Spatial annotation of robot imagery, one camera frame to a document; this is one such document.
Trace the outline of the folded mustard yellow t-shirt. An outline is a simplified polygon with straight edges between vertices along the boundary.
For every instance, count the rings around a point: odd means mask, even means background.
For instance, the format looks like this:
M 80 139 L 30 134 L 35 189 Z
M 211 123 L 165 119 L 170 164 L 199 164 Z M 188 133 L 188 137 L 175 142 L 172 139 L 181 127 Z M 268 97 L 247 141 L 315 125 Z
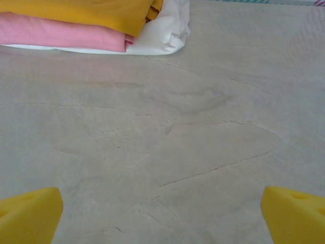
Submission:
M 164 0 L 0 0 L 0 13 L 99 25 L 138 37 Z

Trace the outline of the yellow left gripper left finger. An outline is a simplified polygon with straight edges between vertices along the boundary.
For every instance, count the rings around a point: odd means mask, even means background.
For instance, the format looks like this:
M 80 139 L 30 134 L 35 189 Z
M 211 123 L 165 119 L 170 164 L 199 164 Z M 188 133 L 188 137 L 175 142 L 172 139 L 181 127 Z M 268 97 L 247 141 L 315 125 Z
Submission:
M 62 212 L 53 187 L 0 200 L 0 244 L 51 244 Z

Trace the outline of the folded white t-shirt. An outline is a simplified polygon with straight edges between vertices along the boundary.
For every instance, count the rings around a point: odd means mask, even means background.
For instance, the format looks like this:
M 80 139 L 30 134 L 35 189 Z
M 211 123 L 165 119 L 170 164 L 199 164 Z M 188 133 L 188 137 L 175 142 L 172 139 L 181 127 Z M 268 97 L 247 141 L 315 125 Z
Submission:
M 10 45 L 13 48 L 30 50 L 61 50 L 86 54 L 117 55 L 168 55 L 184 47 L 190 34 L 189 0 L 164 0 L 157 18 L 144 25 L 142 32 L 126 52 L 114 52 L 100 49 L 46 47 L 35 45 Z

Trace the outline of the folded pink t-shirt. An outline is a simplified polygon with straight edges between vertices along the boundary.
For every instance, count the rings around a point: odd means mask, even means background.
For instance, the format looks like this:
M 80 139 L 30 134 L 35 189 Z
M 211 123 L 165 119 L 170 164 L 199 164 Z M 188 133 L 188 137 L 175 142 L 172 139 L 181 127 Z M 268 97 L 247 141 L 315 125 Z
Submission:
M 126 52 L 134 37 L 98 25 L 0 13 L 1 45 L 89 48 Z

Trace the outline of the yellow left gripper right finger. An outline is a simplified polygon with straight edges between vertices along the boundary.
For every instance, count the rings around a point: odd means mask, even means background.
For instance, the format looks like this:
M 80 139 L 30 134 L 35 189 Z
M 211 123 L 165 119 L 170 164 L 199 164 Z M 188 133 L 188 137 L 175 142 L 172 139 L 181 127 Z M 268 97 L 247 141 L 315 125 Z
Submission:
M 325 197 L 266 187 L 261 211 L 274 244 L 325 244 Z

